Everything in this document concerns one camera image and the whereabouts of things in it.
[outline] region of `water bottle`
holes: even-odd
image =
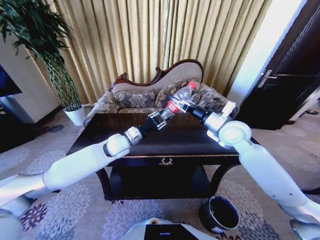
[[[192,91],[196,88],[196,86],[197,85],[194,81],[190,81],[187,86],[179,89],[173,97],[179,99],[179,101],[188,100],[189,98],[191,98]],[[170,100],[160,117],[163,120],[166,120],[167,118],[175,115],[179,111],[179,108],[177,108],[176,105]]]

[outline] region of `bottle cap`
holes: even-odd
[[[192,90],[193,90],[196,88],[197,84],[194,81],[190,81],[188,86],[190,86],[190,88],[192,88]]]

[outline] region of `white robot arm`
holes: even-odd
[[[280,208],[295,220],[290,224],[299,239],[320,239],[320,205],[307,198],[291,176],[261,145],[252,143],[251,130],[243,122],[228,116],[235,107],[229,101],[221,113],[180,103],[183,112],[191,114],[208,128],[207,135],[221,146],[234,147],[239,161],[256,183]]]
[[[159,112],[150,114],[144,125],[131,127],[110,136],[107,140],[87,146],[56,161],[40,174],[16,174],[0,180],[0,232],[5,239],[20,239],[22,225],[18,219],[34,199],[64,189],[122,158],[150,130],[160,130],[166,121],[159,122]]]

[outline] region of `television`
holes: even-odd
[[[0,64],[0,97],[20,94],[22,91]]]

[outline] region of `dark wooden door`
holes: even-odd
[[[309,0],[244,101],[237,120],[251,128],[280,129],[319,85],[320,1]]]

